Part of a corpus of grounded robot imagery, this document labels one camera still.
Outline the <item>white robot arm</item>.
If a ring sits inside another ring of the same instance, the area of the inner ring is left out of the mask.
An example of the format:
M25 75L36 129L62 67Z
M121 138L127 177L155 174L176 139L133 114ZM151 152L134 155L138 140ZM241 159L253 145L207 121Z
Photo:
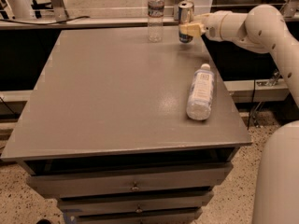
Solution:
M218 11L197 15L179 26L193 37L230 41L268 53L299 105L299 42L282 14L270 5L248 13ZM251 224L299 224L299 121L278 128L267 140L258 169Z

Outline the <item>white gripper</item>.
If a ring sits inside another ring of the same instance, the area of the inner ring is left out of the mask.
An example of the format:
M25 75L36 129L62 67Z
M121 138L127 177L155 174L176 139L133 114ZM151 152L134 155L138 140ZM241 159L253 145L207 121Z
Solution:
M185 23L179 26L179 30L184 35L200 37L206 33L206 37L212 41L230 41L229 18L231 11L218 11L215 13L205 13L194 15L196 23Z

